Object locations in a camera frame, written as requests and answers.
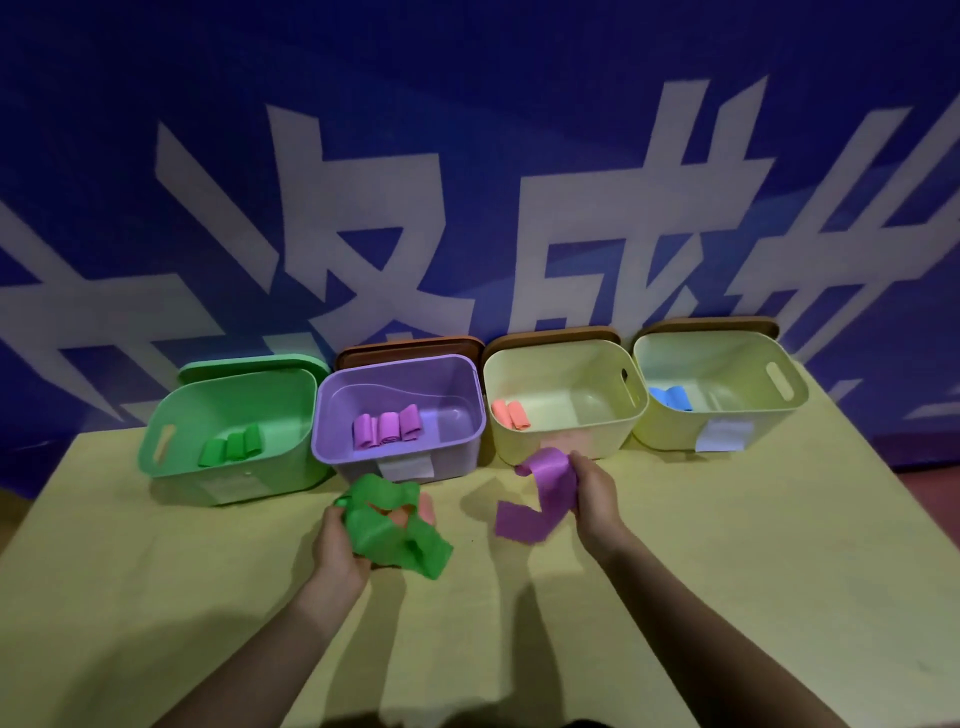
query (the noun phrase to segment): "table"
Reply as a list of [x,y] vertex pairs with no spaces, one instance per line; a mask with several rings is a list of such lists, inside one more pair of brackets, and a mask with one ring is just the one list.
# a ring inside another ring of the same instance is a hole
[[[960,553],[810,389],[746,452],[628,441],[602,461],[624,519],[852,725],[960,718]],[[148,725],[308,572],[339,478],[224,508],[161,505],[134,465],[141,436],[79,436],[0,560],[4,724]],[[423,726],[694,725],[572,517],[542,546],[492,538],[496,501],[535,503],[532,478],[493,459],[426,487],[455,545],[447,571],[376,572],[284,725],[378,709]]]

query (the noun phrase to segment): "yellow plastic box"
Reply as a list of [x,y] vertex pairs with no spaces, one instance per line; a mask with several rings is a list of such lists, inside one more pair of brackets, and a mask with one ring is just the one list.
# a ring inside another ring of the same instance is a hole
[[[491,342],[488,349],[495,348]],[[488,409],[495,400],[516,400],[530,420],[530,428],[520,431],[490,412],[496,451],[510,465],[551,446],[592,458],[612,455],[647,405],[636,364],[612,341],[504,349],[487,359],[483,374]]]
[[634,434],[653,449],[743,449],[809,397],[787,352],[756,331],[648,333],[634,342],[634,358],[648,392],[682,386],[693,408],[650,397]]

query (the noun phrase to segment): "purple ribbon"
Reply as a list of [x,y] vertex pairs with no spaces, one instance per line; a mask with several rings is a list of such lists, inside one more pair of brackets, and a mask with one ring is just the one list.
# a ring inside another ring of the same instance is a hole
[[570,459],[556,448],[537,450],[514,470],[521,476],[532,473],[537,480],[540,510],[501,500],[496,508],[494,532],[524,544],[546,541],[576,505],[577,474]]

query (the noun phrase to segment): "human hand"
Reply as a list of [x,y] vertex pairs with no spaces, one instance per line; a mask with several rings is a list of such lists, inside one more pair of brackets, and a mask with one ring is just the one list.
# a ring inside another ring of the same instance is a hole
[[610,558],[630,530],[620,519],[616,483],[603,468],[574,450],[570,465],[577,474],[577,534],[597,562]]
[[312,580],[323,582],[356,601],[370,579],[369,559],[353,553],[350,536],[344,527],[344,509],[328,506],[320,524],[320,533],[313,542],[315,564]]

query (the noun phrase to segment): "green lid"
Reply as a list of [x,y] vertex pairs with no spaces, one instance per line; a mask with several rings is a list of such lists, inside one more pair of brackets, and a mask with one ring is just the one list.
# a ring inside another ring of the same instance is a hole
[[180,370],[180,384],[219,379],[222,376],[247,375],[274,369],[304,369],[317,380],[317,385],[330,374],[330,368],[316,356],[302,353],[277,353],[269,356],[244,356],[238,359],[195,361]]

